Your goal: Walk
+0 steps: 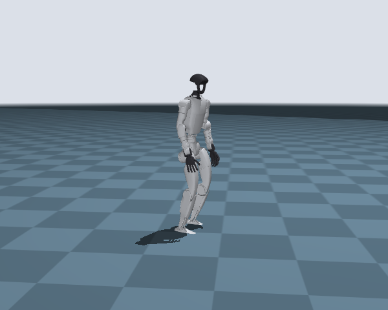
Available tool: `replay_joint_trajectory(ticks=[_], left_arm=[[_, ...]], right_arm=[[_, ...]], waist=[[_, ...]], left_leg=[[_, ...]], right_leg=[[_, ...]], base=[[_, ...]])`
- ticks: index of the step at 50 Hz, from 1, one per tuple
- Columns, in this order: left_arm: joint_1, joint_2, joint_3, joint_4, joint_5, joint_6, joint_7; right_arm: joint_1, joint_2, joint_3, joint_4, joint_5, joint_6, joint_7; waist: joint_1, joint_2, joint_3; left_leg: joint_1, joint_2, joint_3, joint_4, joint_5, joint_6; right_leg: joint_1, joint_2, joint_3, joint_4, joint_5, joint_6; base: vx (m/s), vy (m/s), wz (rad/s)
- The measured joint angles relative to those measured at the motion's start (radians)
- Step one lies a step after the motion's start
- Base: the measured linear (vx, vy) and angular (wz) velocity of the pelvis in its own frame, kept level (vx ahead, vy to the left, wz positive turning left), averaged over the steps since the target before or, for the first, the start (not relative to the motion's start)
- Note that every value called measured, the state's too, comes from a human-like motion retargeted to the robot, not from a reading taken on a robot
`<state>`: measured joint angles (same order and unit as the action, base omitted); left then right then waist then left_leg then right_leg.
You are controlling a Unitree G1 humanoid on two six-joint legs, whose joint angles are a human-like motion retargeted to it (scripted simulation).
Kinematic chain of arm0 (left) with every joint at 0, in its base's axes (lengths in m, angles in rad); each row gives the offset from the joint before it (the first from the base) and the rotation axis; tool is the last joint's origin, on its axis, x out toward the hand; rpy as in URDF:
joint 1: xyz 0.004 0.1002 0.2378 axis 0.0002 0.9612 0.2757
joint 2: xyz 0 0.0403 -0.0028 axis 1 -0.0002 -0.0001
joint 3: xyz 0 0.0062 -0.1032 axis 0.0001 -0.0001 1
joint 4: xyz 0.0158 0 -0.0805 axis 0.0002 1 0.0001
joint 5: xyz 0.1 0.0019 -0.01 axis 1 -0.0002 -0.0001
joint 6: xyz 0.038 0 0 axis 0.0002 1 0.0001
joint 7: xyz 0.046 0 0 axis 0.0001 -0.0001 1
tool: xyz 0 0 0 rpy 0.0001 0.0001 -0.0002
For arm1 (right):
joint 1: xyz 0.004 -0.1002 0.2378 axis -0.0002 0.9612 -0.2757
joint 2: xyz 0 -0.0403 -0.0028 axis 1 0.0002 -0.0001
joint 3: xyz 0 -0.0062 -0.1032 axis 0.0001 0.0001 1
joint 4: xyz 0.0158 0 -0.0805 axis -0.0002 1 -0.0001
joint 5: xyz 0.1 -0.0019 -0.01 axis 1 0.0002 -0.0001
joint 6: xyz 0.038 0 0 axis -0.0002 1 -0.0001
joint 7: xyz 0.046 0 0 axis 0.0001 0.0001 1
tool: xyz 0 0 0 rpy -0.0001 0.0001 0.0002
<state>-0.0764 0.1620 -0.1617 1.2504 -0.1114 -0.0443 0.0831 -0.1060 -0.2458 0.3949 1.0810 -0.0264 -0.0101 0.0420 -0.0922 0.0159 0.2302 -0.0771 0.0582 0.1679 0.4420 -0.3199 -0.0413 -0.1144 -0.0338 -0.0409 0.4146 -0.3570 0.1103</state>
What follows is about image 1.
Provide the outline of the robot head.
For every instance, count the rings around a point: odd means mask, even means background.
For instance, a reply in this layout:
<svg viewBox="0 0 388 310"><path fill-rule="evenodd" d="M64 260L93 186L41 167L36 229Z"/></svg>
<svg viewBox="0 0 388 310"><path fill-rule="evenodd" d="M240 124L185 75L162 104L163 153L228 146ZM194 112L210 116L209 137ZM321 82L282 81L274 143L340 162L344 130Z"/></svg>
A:
<svg viewBox="0 0 388 310"><path fill-rule="evenodd" d="M200 94L204 93L208 79L202 74L195 74L190 78L190 81L194 82L197 86L197 90L194 90L191 96L196 95L197 97L194 97L194 98L201 99ZM203 89L201 91L200 91L200 85L203 85Z"/></svg>

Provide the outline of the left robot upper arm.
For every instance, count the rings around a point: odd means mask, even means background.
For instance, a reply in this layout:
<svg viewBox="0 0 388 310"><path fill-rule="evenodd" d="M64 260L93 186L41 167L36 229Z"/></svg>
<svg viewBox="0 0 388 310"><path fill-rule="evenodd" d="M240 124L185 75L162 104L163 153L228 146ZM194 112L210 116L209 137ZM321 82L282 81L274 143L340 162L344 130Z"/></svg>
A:
<svg viewBox="0 0 388 310"><path fill-rule="evenodd" d="M202 129L209 129L211 127L211 123L208 121L210 101L208 99L206 99L206 102L207 102L206 113L205 113L204 121L202 124Z"/></svg>

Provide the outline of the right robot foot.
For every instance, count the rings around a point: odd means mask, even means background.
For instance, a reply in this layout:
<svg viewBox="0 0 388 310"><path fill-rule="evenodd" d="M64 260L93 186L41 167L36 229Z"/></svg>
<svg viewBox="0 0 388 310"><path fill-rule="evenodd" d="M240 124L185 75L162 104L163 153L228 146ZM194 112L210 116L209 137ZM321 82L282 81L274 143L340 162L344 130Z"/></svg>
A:
<svg viewBox="0 0 388 310"><path fill-rule="evenodd" d="M180 228L179 228L180 229ZM179 230L178 227L175 228L174 231L178 231L178 232L182 232L182 233L188 233L188 234L196 234L195 232L193 231L190 231L189 229L187 228L183 228L182 230Z"/></svg>

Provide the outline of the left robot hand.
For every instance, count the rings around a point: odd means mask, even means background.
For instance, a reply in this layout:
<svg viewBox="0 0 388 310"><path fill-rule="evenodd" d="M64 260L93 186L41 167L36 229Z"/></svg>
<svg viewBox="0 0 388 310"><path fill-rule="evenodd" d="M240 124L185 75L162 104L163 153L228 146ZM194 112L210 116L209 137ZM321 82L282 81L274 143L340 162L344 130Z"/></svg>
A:
<svg viewBox="0 0 388 310"><path fill-rule="evenodd" d="M219 155L215 152L215 147L214 144L211 144L211 150L208 150L210 152L210 158L211 158L211 165L212 166L217 166L219 164Z"/></svg>

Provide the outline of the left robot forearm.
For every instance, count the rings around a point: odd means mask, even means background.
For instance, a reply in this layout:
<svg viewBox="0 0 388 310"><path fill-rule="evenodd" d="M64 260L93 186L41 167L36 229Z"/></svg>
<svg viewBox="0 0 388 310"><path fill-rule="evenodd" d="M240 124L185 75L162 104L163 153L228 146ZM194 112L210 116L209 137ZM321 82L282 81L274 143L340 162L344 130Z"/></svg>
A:
<svg viewBox="0 0 388 310"><path fill-rule="evenodd" d="M204 133L207 149L211 150L212 149L211 144L213 144L213 139L211 136L211 127L209 129L204 130L203 133Z"/></svg>

